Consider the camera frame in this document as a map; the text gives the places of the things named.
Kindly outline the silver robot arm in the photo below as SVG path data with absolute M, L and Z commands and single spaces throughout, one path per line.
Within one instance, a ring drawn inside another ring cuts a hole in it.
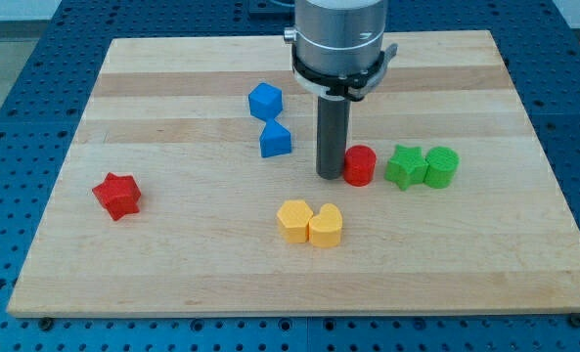
M 291 44 L 296 81 L 330 101 L 359 102 L 385 77 L 397 46 L 382 47 L 385 0 L 295 0 Z

